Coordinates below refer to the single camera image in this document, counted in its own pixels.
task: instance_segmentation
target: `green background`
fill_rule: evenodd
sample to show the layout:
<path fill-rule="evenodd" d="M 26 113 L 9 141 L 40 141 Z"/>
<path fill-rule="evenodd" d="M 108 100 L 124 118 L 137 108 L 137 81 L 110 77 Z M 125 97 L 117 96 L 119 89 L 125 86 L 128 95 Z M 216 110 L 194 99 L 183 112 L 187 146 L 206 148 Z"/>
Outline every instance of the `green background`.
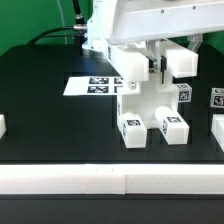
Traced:
<path fill-rule="evenodd" d="M 66 25 L 74 24 L 72 0 L 60 0 Z M 92 13 L 92 0 L 80 0 L 80 7 L 87 20 Z M 0 6 L 0 55 L 15 45 L 26 44 L 43 31 L 61 27 L 57 0 L 1 0 Z M 205 36 L 205 42 L 224 54 L 224 32 Z M 44 39 L 39 44 L 63 44 L 64 39 Z"/>

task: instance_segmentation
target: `white plastic border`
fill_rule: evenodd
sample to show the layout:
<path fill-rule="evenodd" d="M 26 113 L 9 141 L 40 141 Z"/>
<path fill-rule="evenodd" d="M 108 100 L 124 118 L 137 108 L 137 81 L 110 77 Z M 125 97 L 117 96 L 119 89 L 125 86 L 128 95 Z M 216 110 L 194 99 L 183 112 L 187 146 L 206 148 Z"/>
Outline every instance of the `white plastic border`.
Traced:
<path fill-rule="evenodd" d="M 0 194 L 224 194 L 224 166 L 1 165 Z"/>

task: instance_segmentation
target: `cable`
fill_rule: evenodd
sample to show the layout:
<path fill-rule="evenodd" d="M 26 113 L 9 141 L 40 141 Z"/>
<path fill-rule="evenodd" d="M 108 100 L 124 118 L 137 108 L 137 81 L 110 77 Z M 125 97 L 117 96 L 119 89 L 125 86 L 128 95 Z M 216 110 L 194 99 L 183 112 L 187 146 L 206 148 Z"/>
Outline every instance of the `cable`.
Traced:
<path fill-rule="evenodd" d="M 65 27 L 65 17 L 64 17 L 64 13 L 63 13 L 63 9 L 62 9 L 60 0 L 57 0 L 57 5 L 58 5 L 58 9 L 59 9 L 59 12 L 61 15 L 62 26 Z M 67 37 L 65 37 L 65 44 L 66 45 L 68 44 Z"/>
<path fill-rule="evenodd" d="M 59 32 L 59 31 L 65 31 L 65 30 L 73 30 L 74 31 L 74 28 L 72 26 L 65 26 L 65 27 L 59 27 L 59 28 L 55 28 L 55 29 L 52 29 L 52 30 L 45 31 L 45 32 L 41 33 L 40 35 L 38 35 L 37 37 L 30 40 L 27 44 L 28 45 L 34 45 L 40 38 L 43 38 L 43 36 L 46 36 L 46 35 L 51 34 L 51 33 L 56 33 L 56 32 Z"/>
<path fill-rule="evenodd" d="M 79 6 L 79 1 L 78 0 L 73 0 L 73 7 L 74 7 L 74 11 L 75 11 L 75 21 L 76 24 L 85 24 L 85 20 L 84 17 L 82 15 L 80 6 Z"/>
<path fill-rule="evenodd" d="M 68 37 L 71 37 L 71 38 L 74 38 L 74 37 L 82 37 L 83 35 L 81 34 L 66 34 L 66 35 L 47 35 L 47 36 L 41 36 L 39 37 L 38 40 L 42 39 L 42 38 L 68 38 Z"/>

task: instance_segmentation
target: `paper sheet with markers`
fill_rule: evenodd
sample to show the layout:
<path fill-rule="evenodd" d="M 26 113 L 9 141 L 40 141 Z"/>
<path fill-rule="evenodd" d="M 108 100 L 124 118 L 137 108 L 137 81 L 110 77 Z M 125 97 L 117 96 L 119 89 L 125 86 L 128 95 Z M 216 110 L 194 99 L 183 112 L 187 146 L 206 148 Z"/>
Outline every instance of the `paper sheet with markers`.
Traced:
<path fill-rule="evenodd" d="M 117 95 L 122 86 L 121 77 L 70 77 L 63 95 Z"/>

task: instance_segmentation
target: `black table surface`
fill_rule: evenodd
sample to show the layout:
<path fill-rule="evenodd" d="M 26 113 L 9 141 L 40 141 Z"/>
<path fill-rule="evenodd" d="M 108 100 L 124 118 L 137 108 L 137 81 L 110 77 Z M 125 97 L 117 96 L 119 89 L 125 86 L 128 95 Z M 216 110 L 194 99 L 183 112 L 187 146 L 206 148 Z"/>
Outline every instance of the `black table surface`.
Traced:
<path fill-rule="evenodd" d="M 117 76 L 101 59 L 80 56 L 74 46 L 17 46 L 0 58 L 0 113 L 7 133 L 0 164 L 11 163 L 223 163 L 211 133 L 212 87 L 224 87 L 224 56 L 203 46 L 198 76 L 174 80 L 193 88 L 179 104 L 190 125 L 187 145 L 169 146 L 149 130 L 145 149 L 126 149 L 116 125 L 115 96 L 63 96 L 69 77 Z"/>
<path fill-rule="evenodd" d="M 7 132 L 0 164 L 223 164 L 212 135 L 211 88 L 224 88 L 224 56 L 200 49 L 198 76 L 179 105 L 190 125 L 187 145 L 168 146 L 149 130 L 145 149 L 126 149 L 116 126 L 116 97 L 63 96 L 69 77 L 117 76 L 105 61 L 75 46 L 17 46 L 0 57 L 0 113 Z M 0 196 L 0 223 L 223 223 L 223 196 Z"/>

